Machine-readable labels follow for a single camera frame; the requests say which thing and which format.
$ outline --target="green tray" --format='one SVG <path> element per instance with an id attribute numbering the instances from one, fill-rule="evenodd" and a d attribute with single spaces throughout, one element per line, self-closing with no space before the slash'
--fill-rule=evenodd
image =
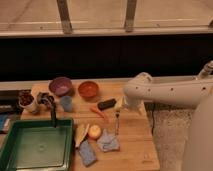
<path id="1" fill-rule="evenodd" d="M 0 153 L 0 171 L 68 171 L 73 120 L 16 121 Z"/>

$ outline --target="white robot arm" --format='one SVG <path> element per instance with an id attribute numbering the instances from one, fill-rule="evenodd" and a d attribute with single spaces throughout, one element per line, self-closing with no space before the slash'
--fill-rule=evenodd
<path id="1" fill-rule="evenodd" d="M 125 103 L 135 107 L 141 100 L 196 108 L 189 128 L 182 171 L 213 170 L 213 61 L 196 77 L 157 81 L 141 73 L 124 86 Z"/>

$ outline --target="carrot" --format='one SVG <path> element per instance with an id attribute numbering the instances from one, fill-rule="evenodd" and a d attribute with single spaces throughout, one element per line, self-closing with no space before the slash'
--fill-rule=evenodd
<path id="1" fill-rule="evenodd" d="M 105 122 L 109 122 L 109 118 L 107 117 L 107 115 L 104 112 L 100 111 L 97 106 L 91 106 L 90 110 L 94 113 L 97 113 L 100 117 L 104 119 Z"/>

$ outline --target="orange bowl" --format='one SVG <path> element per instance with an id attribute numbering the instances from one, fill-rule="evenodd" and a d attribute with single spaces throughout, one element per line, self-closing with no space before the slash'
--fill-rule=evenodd
<path id="1" fill-rule="evenodd" d="M 78 93 L 86 100 L 90 100 L 98 95 L 98 84 L 93 81 L 85 81 L 78 87 Z"/>

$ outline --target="pink bowl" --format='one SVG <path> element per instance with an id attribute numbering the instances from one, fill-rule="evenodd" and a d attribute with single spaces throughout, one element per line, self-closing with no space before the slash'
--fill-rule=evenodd
<path id="1" fill-rule="evenodd" d="M 49 90 L 59 97 L 68 94 L 72 89 L 72 82 L 67 77 L 57 77 L 49 84 Z"/>

